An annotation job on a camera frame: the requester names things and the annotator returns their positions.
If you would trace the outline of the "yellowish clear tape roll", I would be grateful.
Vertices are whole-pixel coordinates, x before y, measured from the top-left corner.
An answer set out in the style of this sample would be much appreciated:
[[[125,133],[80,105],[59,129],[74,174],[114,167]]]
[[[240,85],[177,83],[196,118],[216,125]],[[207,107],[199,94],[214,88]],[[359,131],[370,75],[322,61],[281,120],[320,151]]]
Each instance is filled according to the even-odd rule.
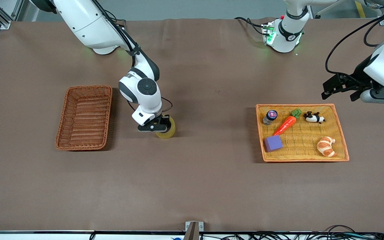
[[[166,132],[156,132],[155,135],[160,138],[160,139],[169,139],[174,136],[176,132],[176,124],[173,118],[169,115],[163,115],[162,120],[169,120],[170,121],[170,126],[167,127]]]

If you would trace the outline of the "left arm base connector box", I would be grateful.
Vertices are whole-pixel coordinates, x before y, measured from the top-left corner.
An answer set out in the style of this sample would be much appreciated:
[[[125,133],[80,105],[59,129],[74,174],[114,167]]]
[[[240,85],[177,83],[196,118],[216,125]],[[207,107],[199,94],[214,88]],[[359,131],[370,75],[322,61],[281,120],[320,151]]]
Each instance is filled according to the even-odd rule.
[[[276,37],[275,21],[264,23],[261,25],[263,41],[265,45],[272,45]]]

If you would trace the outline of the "orange flat wicker basket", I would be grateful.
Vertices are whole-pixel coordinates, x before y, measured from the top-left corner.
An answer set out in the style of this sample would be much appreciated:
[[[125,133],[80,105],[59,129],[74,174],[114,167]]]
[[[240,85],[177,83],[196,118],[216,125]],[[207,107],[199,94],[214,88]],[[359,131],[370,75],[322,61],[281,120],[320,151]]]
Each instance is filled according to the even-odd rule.
[[[296,108],[300,109],[302,114],[293,126],[280,135],[283,148],[266,152],[264,139],[273,136],[274,132]],[[257,104],[255,109],[264,162],[346,162],[350,160],[334,104]],[[262,119],[269,110],[277,111],[278,116],[271,125],[264,125]],[[320,112],[320,116],[323,116],[326,121],[322,124],[307,122],[304,114],[308,111]],[[335,138],[336,142],[332,147],[337,153],[336,157],[325,157],[317,150],[317,143],[325,136]]]

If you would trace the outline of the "brown wicker basket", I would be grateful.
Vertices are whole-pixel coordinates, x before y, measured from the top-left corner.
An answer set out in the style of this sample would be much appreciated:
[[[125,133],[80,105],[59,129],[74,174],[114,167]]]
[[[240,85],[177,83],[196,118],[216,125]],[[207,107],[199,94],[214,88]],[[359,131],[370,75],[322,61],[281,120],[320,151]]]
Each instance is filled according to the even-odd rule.
[[[65,94],[55,147],[64,151],[103,149],[108,138],[112,96],[109,85],[70,87]]]

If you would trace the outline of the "black white panda toy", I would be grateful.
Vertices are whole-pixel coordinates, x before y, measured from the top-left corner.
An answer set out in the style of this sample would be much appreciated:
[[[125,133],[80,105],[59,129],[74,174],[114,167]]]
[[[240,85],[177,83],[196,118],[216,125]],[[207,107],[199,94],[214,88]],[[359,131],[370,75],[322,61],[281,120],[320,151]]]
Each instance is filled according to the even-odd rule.
[[[320,116],[320,112],[315,112],[313,113],[312,111],[308,111],[304,114],[305,120],[307,122],[311,123],[318,123],[322,124],[323,122],[326,121],[326,119],[323,116]]]

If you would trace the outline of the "toy croissant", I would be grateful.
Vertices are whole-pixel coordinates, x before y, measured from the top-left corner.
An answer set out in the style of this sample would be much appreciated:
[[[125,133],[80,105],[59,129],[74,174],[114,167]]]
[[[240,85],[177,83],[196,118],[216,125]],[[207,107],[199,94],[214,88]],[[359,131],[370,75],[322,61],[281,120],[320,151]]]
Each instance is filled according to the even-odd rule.
[[[325,157],[336,157],[337,153],[332,147],[335,142],[335,138],[325,136],[317,143],[317,150]]]

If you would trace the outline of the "brown table cover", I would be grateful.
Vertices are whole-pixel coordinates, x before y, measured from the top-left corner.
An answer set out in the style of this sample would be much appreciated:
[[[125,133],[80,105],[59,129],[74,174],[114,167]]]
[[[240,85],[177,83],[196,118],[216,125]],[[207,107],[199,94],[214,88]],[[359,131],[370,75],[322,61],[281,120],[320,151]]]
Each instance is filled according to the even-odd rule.
[[[384,104],[321,100],[326,56],[367,19],[306,24],[278,54],[237,20],[130,21],[159,66],[177,131],[137,131],[118,91],[131,58],[100,56],[64,22],[13,22],[0,32],[0,230],[384,232]],[[55,147],[66,91],[109,85],[105,147]],[[256,104],[334,103],[350,161],[265,163]]]

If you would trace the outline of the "orange toy carrot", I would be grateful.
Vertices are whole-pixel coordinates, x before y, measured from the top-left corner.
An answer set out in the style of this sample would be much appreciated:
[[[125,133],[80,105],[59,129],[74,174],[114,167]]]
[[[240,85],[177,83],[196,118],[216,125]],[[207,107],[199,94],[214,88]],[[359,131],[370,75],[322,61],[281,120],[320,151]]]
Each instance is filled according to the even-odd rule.
[[[274,132],[273,136],[281,135],[283,132],[285,132],[288,128],[293,126],[297,119],[301,116],[302,111],[298,108],[294,109],[290,116],[286,118],[286,120],[281,124],[281,126]]]

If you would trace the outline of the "small bottle blue cap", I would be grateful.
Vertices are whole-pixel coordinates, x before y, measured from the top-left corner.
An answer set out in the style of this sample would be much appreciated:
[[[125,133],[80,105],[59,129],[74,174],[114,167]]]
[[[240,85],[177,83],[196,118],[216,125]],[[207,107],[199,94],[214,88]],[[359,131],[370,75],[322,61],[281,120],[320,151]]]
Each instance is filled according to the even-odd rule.
[[[269,110],[266,114],[265,114],[265,117],[262,119],[262,123],[264,125],[271,125],[274,120],[276,120],[278,116],[278,113],[277,111],[275,110]]]

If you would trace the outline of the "purple foam cube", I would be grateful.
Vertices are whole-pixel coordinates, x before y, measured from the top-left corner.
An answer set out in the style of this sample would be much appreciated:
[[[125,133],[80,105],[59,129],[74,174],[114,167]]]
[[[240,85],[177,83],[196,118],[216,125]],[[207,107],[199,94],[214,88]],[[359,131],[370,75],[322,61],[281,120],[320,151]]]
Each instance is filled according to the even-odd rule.
[[[273,152],[283,148],[283,143],[280,138],[280,135],[273,135],[267,137],[264,139],[263,143],[266,152]]]

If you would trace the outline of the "grey metal bracket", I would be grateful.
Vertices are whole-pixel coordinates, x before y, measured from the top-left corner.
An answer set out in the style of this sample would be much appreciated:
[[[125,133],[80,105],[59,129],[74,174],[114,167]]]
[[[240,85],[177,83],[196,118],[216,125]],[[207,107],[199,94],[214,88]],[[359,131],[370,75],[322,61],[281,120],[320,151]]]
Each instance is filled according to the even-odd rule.
[[[203,240],[202,232],[204,231],[203,221],[186,221],[185,235],[183,240]]]

